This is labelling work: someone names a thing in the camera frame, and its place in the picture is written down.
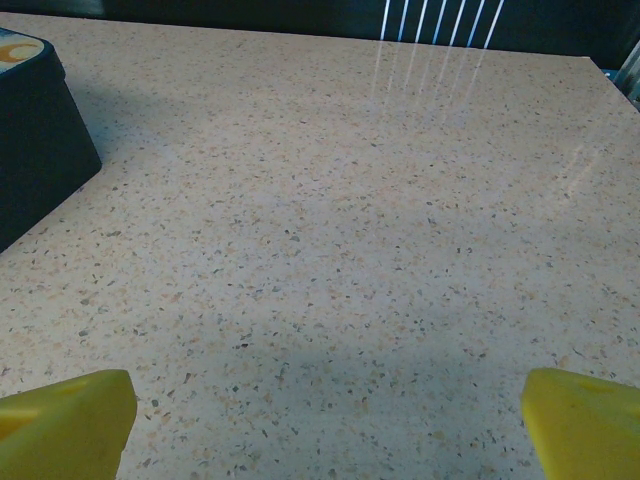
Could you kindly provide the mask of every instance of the quartz countertop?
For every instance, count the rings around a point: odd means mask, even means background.
[[[542,479],[529,370],[640,385],[640,115],[587,58],[0,14],[103,170],[0,254],[0,395],[104,368],[122,479]]]

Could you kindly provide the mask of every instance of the yellow object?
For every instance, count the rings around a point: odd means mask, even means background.
[[[135,416],[124,370],[0,399],[0,479],[113,480]]]
[[[640,389],[542,368],[522,413],[548,480],[640,479]]]

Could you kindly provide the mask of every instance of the black container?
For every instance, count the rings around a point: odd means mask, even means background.
[[[0,29],[0,252],[95,175],[53,46]]]

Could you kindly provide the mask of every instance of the printed label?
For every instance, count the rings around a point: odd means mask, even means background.
[[[44,50],[44,44],[35,38],[0,28],[0,74],[29,60]]]

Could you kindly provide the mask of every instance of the container lid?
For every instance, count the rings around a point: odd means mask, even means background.
[[[0,28],[0,98],[36,94],[64,80],[64,69],[46,40]]]

